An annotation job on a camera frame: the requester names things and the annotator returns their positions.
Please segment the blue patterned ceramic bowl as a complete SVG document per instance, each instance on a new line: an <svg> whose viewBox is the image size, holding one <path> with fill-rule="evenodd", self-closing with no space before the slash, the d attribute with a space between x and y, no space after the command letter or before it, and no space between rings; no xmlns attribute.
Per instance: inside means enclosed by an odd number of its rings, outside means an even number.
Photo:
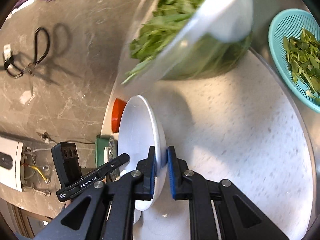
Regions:
<svg viewBox="0 0 320 240"><path fill-rule="evenodd" d="M110 136L109 138L102 138L100 135L95 139L95 164L96 167L111 161L118 156L117 152L118 141Z"/></svg>

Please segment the large white flat plate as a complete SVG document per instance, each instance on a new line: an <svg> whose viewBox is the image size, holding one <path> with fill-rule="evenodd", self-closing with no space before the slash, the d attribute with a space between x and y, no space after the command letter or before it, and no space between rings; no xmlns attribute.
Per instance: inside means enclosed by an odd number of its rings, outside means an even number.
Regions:
<svg viewBox="0 0 320 240"><path fill-rule="evenodd" d="M135 225L141 218L142 212L135 209L133 224Z"/></svg>

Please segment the white wall appliance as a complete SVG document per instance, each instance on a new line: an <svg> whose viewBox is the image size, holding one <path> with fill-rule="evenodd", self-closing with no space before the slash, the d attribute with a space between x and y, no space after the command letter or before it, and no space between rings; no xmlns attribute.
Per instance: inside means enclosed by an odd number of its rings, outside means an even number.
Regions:
<svg viewBox="0 0 320 240"><path fill-rule="evenodd" d="M22 192L24 167L21 165L23 143L8 138L0 139L1 183Z"/></svg>

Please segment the black handled scissors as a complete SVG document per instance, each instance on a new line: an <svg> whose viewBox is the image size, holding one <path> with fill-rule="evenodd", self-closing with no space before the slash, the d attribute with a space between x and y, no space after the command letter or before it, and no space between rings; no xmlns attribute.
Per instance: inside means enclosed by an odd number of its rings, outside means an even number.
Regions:
<svg viewBox="0 0 320 240"><path fill-rule="evenodd" d="M34 80L48 81L39 70L47 59L51 49L51 36L47 28L40 26L33 34L31 55L14 51L10 43L1 46L1 77L11 80L27 78L30 94L34 93Z"/></svg>

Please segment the clear container of greens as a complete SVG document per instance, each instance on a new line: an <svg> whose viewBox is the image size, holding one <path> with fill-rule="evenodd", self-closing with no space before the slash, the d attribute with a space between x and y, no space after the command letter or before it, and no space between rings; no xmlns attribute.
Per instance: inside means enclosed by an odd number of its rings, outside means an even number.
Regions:
<svg viewBox="0 0 320 240"><path fill-rule="evenodd" d="M253 0L155 0L129 43L127 95L159 80L197 80L233 69L252 40Z"/></svg>

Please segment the white deep plate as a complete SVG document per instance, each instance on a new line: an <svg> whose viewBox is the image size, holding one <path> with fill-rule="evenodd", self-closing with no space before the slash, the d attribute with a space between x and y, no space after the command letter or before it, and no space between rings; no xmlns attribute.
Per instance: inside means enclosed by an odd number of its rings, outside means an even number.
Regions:
<svg viewBox="0 0 320 240"><path fill-rule="evenodd" d="M136 201L135 208L139 211L149 209L163 190L167 175L167 144L162 124L152 107L146 98L137 95L127 102L120 120L118 154L130 156L130 161L119 169L120 175L134 170L140 160L147 158L151 146L155 147L157 165L155 194L152 200Z"/></svg>

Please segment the teal colander with greens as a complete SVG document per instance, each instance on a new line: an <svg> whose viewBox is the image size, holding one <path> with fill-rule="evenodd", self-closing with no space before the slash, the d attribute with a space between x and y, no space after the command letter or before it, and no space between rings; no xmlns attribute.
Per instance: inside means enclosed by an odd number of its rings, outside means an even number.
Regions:
<svg viewBox="0 0 320 240"><path fill-rule="evenodd" d="M319 25L311 13L286 9L268 30L272 59L281 77L299 98L319 112Z"/></svg>

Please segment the orange plastic bowl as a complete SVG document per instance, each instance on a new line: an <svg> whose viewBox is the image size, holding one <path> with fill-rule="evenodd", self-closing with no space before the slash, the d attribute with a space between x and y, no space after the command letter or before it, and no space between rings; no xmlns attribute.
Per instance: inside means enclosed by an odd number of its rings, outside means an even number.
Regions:
<svg viewBox="0 0 320 240"><path fill-rule="evenodd" d="M118 133L120 128L120 121L125 109L126 102L116 98L112 108L111 128L113 133Z"/></svg>

